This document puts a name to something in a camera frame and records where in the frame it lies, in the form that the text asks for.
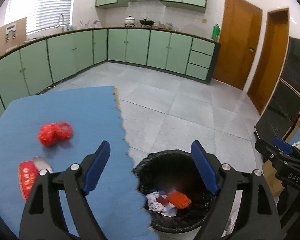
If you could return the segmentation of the white tissue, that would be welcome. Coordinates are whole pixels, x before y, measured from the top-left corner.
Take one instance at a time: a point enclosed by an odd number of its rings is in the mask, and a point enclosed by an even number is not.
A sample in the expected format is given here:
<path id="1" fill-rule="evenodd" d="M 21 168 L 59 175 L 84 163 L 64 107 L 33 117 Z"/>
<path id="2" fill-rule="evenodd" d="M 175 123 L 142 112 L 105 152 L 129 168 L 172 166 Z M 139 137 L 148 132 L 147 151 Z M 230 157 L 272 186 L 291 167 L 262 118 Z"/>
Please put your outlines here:
<path id="1" fill-rule="evenodd" d="M 154 191 L 146 195 L 148 208 L 154 213 L 166 212 L 166 207 L 157 201 L 159 197 L 160 193 L 158 191 Z"/>

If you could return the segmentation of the black glass cabinet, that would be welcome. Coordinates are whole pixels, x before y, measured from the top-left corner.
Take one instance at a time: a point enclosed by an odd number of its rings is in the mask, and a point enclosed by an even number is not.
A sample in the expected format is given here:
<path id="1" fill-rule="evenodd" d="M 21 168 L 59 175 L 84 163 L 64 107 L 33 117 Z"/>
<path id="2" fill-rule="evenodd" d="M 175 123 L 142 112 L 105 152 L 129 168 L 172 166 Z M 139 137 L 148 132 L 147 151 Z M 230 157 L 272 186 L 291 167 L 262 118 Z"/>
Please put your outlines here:
<path id="1" fill-rule="evenodd" d="M 289 38 L 285 63 L 266 109 L 255 126 L 259 139 L 285 139 L 300 117 L 300 39 Z"/>

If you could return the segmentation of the dark red scouring pad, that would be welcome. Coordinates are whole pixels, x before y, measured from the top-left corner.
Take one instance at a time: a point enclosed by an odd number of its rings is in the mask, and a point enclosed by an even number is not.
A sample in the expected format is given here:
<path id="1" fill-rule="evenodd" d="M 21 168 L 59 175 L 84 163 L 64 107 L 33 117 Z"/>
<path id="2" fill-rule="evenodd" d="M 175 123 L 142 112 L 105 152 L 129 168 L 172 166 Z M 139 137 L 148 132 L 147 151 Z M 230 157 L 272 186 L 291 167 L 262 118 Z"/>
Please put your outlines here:
<path id="1" fill-rule="evenodd" d="M 157 198 L 157 202 L 159 202 L 161 205 L 163 206 L 167 206 L 169 201 L 167 200 L 167 196 L 166 195 L 160 195 L 158 198 Z"/>

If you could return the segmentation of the window blinds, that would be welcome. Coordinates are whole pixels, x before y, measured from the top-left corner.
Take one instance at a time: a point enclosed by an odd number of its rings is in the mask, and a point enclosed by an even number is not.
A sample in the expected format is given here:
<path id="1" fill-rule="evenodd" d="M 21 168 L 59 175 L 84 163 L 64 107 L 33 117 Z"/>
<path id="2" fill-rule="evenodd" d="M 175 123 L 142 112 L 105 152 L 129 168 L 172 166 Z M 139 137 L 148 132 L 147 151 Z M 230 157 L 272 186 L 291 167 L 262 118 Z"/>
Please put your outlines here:
<path id="1" fill-rule="evenodd" d="M 5 23 L 11 23 L 21 18 L 26 20 L 26 33 L 54 28 L 58 16 L 64 15 L 64 25 L 72 21 L 74 0 L 7 0 Z"/>

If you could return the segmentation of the wooden door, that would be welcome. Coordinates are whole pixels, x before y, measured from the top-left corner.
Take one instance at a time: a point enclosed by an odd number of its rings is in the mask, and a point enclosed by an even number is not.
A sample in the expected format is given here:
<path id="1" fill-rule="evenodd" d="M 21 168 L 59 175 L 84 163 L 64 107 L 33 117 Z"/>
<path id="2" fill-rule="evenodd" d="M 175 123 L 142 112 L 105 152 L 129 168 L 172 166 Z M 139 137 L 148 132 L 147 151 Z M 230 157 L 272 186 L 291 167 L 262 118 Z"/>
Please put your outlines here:
<path id="1" fill-rule="evenodd" d="M 213 78 L 242 90 L 250 73 L 261 32 L 262 9 L 245 0 L 225 0 Z"/>
<path id="2" fill-rule="evenodd" d="M 260 58 L 248 90 L 248 96 L 260 114 L 265 109 L 280 76 L 288 38 L 289 9 L 268 12 Z"/>

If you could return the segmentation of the red festive paper cup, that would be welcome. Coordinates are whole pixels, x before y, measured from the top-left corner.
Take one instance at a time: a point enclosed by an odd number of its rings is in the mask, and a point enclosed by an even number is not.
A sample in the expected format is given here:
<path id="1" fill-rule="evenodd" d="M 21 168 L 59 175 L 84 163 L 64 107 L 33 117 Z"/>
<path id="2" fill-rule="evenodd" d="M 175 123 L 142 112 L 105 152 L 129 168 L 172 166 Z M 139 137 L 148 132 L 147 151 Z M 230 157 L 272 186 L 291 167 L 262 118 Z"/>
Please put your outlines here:
<path id="1" fill-rule="evenodd" d="M 31 188 L 40 172 L 40 170 L 46 169 L 50 173 L 53 172 L 51 166 L 42 157 L 34 157 L 31 161 L 25 161 L 18 166 L 18 179 L 21 195 L 26 201 Z"/>

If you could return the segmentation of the black trash bin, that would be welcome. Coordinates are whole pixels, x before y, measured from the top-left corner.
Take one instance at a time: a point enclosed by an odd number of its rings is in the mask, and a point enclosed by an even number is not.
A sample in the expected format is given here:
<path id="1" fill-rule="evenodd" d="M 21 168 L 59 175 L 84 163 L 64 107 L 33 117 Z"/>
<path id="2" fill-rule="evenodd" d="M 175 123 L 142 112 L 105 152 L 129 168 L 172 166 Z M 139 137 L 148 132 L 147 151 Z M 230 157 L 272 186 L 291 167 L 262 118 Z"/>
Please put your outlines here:
<path id="1" fill-rule="evenodd" d="M 202 226 L 215 197 L 206 189 L 190 153 L 182 150 L 150 153 L 133 169 L 133 173 L 139 178 L 138 191 L 143 195 L 176 190 L 191 200 L 191 204 L 178 210 L 175 217 L 154 213 L 145 203 L 144 208 L 151 215 L 151 226 L 155 230 L 185 233 Z"/>

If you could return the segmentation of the blue scalloped table mat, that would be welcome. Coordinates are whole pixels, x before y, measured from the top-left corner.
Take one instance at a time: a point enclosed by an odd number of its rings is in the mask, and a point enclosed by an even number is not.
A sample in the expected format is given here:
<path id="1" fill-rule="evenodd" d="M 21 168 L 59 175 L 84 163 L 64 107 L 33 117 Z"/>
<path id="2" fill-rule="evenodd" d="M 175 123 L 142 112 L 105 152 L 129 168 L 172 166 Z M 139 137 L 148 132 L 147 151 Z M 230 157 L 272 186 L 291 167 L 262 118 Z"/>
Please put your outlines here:
<path id="1" fill-rule="evenodd" d="M 53 146 L 37 139 L 47 124 L 67 122 L 73 135 Z M 0 118 L 0 217 L 17 235 L 25 200 L 19 187 L 18 166 L 34 157 L 44 158 L 54 172 L 62 172 L 94 153 L 102 141 L 110 157 L 88 204 L 108 239 L 158 239 L 143 209 L 133 159 L 128 156 L 114 87 L 89 87 L 47 92 L 14 100 Z"/>

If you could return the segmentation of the orange foam fruit net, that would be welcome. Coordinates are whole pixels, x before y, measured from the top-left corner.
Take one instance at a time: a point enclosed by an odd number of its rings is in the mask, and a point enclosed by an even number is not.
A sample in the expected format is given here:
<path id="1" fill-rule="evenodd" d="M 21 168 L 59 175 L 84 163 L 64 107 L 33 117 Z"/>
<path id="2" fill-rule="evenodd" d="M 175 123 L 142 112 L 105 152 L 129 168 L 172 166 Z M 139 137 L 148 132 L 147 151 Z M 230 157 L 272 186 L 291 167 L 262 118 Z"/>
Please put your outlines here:
<path id="1" fill-rule="evenodd" d="M 169 193 L 167 200 L 178 209 L 185 209 L 191 204 L 190 198 L 178 191 Z"/>

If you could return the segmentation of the blue white paper cup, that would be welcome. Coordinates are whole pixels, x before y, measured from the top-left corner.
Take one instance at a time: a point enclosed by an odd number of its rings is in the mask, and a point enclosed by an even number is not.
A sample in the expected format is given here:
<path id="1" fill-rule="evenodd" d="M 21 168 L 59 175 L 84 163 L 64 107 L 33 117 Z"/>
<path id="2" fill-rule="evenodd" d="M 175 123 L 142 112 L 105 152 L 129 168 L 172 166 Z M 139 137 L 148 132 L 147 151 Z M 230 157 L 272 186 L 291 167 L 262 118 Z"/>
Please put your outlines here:
<path id="1" fill-rule="evenodd" d="M 177 211 L 178 209 L 172 203 L 169 202 L 165 206 L 165 210 L 163 210 L 161 214 L 165 217 L 175 217 L 177 215 Z"/>

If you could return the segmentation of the green bottle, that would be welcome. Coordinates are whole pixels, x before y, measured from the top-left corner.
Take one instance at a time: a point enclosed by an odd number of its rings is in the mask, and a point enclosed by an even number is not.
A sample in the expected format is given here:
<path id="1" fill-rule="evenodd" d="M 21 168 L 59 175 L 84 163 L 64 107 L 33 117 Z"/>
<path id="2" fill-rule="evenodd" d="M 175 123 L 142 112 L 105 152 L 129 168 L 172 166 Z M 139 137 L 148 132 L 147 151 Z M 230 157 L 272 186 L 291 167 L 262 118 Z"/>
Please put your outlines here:
<path id="1" fill-rule="evenodd" d="M 211 39 L 217 42 L 218 39 L 219 39 L 219 36 L 220 36 L 220 31 L 221 31 L 221 29 L 220 29 L 220 27 L 219 27 L 219 24 L 216 23 L 216 24 L 213 26 Z"/>

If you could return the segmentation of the red plastic bag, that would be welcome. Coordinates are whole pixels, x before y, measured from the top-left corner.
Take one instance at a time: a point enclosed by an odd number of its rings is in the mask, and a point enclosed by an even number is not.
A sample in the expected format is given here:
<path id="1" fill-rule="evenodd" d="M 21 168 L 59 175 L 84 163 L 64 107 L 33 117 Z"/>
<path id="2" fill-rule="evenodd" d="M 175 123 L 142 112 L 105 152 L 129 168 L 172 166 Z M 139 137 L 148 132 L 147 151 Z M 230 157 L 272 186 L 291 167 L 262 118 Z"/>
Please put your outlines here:
<path id="1" fill-rule="evenodd" d="M 72 126 L 67 122 L 47 124 L 40 128 L 37 135 L 39 142 L 46 147 L 53 146 L 59 140 L 69 140 L 73 135 Z"/>

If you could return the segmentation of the kitchen faucet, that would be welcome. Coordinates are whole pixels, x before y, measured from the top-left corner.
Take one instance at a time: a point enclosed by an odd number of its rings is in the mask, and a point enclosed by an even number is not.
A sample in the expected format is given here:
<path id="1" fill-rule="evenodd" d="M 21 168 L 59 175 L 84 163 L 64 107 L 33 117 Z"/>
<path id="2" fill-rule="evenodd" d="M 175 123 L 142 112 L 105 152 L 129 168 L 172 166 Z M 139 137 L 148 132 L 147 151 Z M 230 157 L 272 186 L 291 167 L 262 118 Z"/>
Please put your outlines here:
<path id="1" fill-rule="evenodd" d="M 57 21 L 56 27 L 61 29 L 61 33 L 64 32 L 64 15 L 63 14 L 60 14 L 58 16 L 58 21 Z"/>

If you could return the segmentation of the black wok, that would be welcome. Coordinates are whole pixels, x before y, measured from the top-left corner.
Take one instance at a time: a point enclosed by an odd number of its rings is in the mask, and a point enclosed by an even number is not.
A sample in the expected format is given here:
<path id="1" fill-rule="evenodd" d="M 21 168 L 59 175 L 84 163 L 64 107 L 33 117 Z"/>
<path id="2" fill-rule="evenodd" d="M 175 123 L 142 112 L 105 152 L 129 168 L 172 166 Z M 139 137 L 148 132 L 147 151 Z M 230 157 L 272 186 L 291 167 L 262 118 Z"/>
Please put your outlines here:
<path id="1" fill-rule="evenodd" d="M 143 18 L 140 20 L 140 24 L 142 27 L 153 27 L 154 25 L 154 21 L 153 20 L 150 20 L 149 18 Z"/>

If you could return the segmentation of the green lower kitchen cabinets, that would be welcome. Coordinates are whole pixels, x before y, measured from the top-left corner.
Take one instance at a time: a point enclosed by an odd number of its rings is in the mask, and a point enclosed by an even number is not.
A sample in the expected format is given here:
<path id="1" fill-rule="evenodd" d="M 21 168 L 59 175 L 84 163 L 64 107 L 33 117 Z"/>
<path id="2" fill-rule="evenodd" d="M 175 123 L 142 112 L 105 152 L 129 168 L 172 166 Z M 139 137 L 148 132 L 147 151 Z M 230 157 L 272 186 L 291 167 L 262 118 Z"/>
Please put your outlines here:
<path id="1" fill-rule="evenodd" d="M 39 38 L 0 56 L 0 117 L 16 99 L 39 94 L 86 69 L 122 62 L 210 83 L 221 45 L 150 28 L 97 28 Z"/>

